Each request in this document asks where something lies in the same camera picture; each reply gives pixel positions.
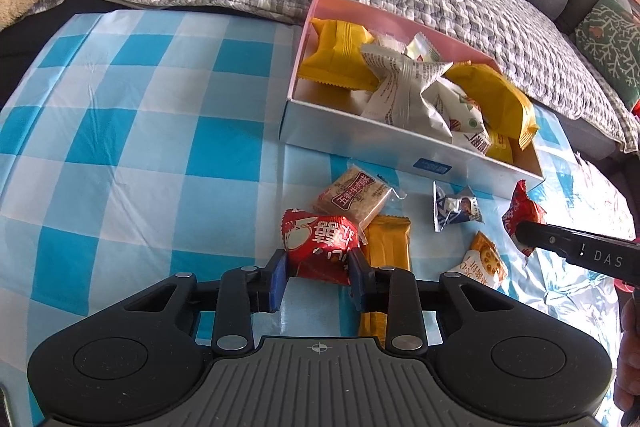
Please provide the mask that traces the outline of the person right hand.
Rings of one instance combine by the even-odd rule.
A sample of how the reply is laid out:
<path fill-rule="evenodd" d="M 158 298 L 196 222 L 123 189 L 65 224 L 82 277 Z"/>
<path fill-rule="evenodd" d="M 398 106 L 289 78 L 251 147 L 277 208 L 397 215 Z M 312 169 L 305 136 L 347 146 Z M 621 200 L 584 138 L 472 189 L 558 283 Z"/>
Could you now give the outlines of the person right hand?
<path fill-rule="evenodd" d="M 623 337 L 617 359 L 614 402 L 622 411 L 628 411 L 640 390 L 640 343 L 637 333 L 637 312 L 634 300 L 627 301 L 622 312 Z"/>

